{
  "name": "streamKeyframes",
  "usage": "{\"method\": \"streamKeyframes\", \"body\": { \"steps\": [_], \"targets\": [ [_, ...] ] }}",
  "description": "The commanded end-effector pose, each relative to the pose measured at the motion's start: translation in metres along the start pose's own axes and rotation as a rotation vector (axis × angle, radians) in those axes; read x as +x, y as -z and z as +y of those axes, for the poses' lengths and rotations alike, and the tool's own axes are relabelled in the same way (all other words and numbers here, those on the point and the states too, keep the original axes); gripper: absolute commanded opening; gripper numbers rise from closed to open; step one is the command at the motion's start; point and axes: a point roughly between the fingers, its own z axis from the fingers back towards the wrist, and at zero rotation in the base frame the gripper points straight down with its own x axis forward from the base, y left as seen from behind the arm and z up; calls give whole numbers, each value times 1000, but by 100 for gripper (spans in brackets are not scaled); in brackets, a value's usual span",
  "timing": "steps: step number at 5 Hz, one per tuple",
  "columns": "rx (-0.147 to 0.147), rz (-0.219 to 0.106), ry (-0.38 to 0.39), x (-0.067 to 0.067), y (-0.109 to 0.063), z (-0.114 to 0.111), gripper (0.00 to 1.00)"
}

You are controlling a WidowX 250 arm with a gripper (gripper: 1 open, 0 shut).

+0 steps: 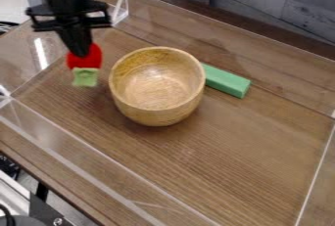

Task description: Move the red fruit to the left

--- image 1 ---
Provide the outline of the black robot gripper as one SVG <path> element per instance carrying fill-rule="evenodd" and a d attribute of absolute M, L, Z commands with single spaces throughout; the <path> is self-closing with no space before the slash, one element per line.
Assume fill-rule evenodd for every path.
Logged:
<path fill-rule="evenodd" d="M 41 0 L 25 13 L 33 30 L 56 31 L 69 52 L 84 57 L 91 45 L 89 28 L 111 25 L 107 9 L 108 5 L 96 0 Z"/>

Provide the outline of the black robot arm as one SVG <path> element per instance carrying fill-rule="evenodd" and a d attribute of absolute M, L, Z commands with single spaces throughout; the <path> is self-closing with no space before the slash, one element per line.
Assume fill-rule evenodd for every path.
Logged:
<path fill-rule="evenodd" d="M 91 30 L 108 27 L 108 5 L 97 0 L 41 0 L 26 8 L 36 32 L 54 31 L 69 52 L 83 58 L 92 44 Z"/>

